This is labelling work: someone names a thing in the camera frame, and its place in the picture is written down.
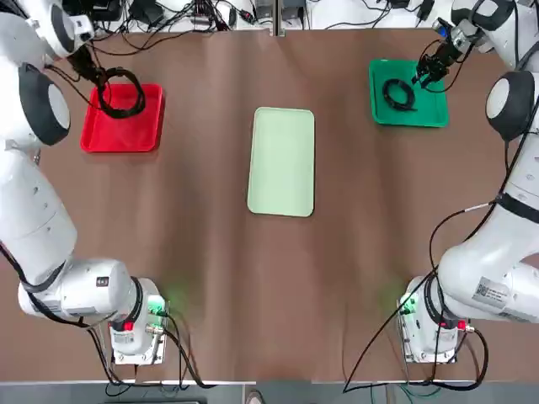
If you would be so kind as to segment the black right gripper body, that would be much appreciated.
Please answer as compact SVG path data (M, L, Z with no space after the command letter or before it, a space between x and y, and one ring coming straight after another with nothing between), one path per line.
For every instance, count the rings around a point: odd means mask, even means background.
M456 62L459 56L460 51L453 42L444 40L433 55L424 56L424 64L427 67L449 67Z

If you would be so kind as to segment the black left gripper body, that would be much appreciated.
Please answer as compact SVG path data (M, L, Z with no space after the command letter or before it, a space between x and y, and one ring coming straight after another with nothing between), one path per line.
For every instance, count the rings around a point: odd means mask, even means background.
M82 45L69 56L69 63L72 69L84 79L90 82L103 81L103 69L95 63L86 45Z

